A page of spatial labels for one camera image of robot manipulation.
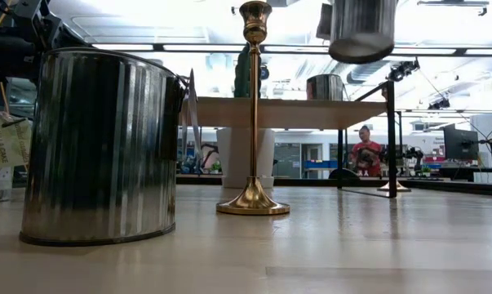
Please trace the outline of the silver metal candle tin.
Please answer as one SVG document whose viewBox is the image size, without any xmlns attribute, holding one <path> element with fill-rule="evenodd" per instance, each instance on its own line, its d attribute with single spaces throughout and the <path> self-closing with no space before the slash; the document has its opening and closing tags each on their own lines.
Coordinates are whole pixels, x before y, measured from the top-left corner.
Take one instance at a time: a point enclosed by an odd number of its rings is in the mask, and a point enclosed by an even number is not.
<svg viewBox="0 0 492 294">
<path fill-rule="evenodd" d="M 368 64 L 395 47 L 397 0 L 333 0 L 329 54 L 345 64 Z"/>
<path fill-rule="evenodd" d="M 87 47 L 45 53 L 20 240 L 99 246 L 173 231 L 187 88 L 138 56 Z"/>
<path fill-rule="evenodd" d="M 344 83 L 337 74 L 318 74 L 307 79 L 306 94 L 307 100 L 342 101 Z"/>
</svg>

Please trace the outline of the tallest gold candlestick holder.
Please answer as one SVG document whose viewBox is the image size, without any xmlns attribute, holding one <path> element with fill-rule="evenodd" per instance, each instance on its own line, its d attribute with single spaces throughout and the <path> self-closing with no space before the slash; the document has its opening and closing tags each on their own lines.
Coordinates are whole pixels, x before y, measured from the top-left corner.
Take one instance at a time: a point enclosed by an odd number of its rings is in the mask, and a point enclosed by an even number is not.
<svg viewBox="0 0 492 294">
<path fill-rule="evenodd" d="M 382 88 L 381 95 L 386 101 L 388 101 L 388 87 L 387 86 Z M 411 191 L 411 189 L 403 186 L 398 180 L 396 180 L 396 188 L 397 188 L 397 192 L 410 192 Z M 382 187 L 379 187 L 377 190 L 380 192 L 389 192 L 390 191 L 390 182 L 388 182 L 386 185 L 384 185 Z"/>
</svg>

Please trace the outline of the short gold candlestick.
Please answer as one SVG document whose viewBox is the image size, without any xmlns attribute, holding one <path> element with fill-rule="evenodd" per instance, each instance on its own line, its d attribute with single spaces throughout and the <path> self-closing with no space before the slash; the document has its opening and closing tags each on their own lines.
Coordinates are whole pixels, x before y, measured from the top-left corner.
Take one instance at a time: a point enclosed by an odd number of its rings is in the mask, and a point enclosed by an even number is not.
<svg viewBox="0 0 492 294">
<path fill-rule="evenodd" d="M 250 46 L 250 175 L 246 179 L 245 188 L 235 199 L 216 204 L 217 212 L 243 216 L 271 216 L 290 212 L 289 204 L 277 203 L 266 194 L 257 175 L 259 46 L 268 35 L 267 20 L 272 10 L 263 1 L 249 1 L 239 7 L 244 21 L 243 37 Z"/>
</svg>

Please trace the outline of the glass jar candle paper tag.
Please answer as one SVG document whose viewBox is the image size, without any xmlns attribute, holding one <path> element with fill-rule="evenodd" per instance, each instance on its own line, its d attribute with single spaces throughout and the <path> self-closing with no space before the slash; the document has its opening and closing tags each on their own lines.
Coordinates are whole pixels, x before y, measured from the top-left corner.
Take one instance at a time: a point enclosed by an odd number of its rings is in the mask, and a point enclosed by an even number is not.
<svg viewBox="0 0 492 294">
<path fill-rule="evenodd" d="M 32 123 L 0 111 L 0 202 L 27 181 Z"/>
</svg>

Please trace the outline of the wooden riser shelf black legs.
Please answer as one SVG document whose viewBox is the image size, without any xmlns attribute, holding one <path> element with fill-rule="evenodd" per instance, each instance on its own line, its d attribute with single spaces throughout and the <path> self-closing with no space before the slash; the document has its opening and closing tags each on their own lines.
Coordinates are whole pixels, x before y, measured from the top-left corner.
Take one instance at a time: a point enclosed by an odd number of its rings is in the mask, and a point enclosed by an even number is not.
<svg viewBox="0 0 492 294">
<path fill-rule="evenodd" d="M 236 130 L 249 130 L 250 116 L 257 114 L 257 127 L 260 129 L 304 129 L 304 130 L 347 130 L 348 127 L 361 123 L 377 115 L 388 114 L 391 119 L 388 127 L 394 130 L 394 108 L 388 107 L 388 102 L 332 101 L 332 100 L 269 100 L 259 99 L 258 109 L 250 110 L 249 98 L 214 98 L 199 97 L 194 103 L 194 115 L 199 127 L 224 127 Z M 192 109 L 185 101 L 183 107 Z M 224 147 L 219 147 L 223 172 L 238 170 L 238 177 L 230 177 L 224 173 L 221 184 L 227 189 L 241 189 L 246 186 L 250 176 L 250 147 L 231 148 L 238 151 L 238 163 L 227 163 L 224 160 Z M 349 180 L 340 174 L 333 180 L 268 180 L 268 183 L 280 186 L 294 187 L 369 187 L 361 180 Z"/>
</svg>

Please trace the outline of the green cactus plant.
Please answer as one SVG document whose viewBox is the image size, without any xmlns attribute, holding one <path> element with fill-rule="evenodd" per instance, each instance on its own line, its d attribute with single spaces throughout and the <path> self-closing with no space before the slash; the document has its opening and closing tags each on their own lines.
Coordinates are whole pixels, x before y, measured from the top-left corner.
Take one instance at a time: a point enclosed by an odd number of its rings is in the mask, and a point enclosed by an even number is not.
<svg viewBox="0 0 492 294">
<path fill-rule="evenodd" d="M 235 66 L 234 91 L 235 98 L 250 97 L 250 44 L 246 43 L 238 55 Z"/>
</svg>

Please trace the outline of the person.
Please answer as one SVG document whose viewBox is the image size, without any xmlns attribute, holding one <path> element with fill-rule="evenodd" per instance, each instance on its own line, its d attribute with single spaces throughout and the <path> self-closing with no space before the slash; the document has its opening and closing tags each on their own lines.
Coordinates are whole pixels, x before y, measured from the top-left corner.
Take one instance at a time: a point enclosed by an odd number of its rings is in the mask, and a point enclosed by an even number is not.
<svg viewBox="0 0 492 294">
<path fill-rule="evenodd" d="M 380 154 L 382 145 L 372 141 L 370 129 L 363 126 L 358 132 L 360 142 L 352 148 L 351 159 L 355 164 L 355 171 L 359 176 L 381 177 Z"/>
</svg>

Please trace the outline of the blue storage bins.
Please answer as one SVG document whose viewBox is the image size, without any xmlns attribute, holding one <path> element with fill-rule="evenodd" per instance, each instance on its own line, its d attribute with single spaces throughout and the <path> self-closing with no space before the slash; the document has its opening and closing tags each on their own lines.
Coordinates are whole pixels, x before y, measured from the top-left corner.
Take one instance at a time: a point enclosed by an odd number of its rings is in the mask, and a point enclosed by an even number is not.
<svg viewBox="0 0 492 294">
<path fill-rule="evenodd" d="M 336 160 L 307 160 L 304 162 L 306 170 L 334 170 L 338 167 Z"/>
</svg>

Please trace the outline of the white hexagonal plant pot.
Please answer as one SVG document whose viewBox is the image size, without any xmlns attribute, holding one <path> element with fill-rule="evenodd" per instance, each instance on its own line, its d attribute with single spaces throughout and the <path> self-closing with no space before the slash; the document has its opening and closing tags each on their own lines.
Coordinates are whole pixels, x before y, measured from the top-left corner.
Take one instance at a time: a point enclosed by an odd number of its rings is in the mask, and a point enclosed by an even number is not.
<svg viewBox="0 0 492 294">
<path fill-rule="evenodd" d="M 224 188 L 241 189 L 250 175 L 250 129 L 226 127 L 216 132 Z M 259 129 L 257 176 L 265 189 L 274 185 L 273 163 L 275 132 Z"/>
</svg>

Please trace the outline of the black computer monitor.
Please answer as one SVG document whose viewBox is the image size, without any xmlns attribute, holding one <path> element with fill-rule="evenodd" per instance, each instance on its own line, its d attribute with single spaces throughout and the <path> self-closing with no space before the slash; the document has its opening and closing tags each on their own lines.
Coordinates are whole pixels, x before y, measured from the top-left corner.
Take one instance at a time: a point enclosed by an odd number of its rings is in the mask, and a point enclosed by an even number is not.
<svg viewBox="0 0 492 294">
<path fill-rule="evenodd" d="M 454 160 L 477 160 L 478 133 L 457 129 L 454 124 L 443 128 L 445 157 Z"/>
</svg>

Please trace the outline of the black background table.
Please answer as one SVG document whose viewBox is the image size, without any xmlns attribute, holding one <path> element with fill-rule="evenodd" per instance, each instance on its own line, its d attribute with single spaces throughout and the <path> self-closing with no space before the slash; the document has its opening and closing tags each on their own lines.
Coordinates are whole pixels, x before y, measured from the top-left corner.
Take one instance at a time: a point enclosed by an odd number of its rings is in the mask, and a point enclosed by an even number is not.
<svg viewBox="0 0 492 294">
<path fill-rule="evenodd" d="M 492 167 L 439 167 L 438 172 L 443 178 L 473 182 L 475 173 L 492 174 Z"/>
</svg>

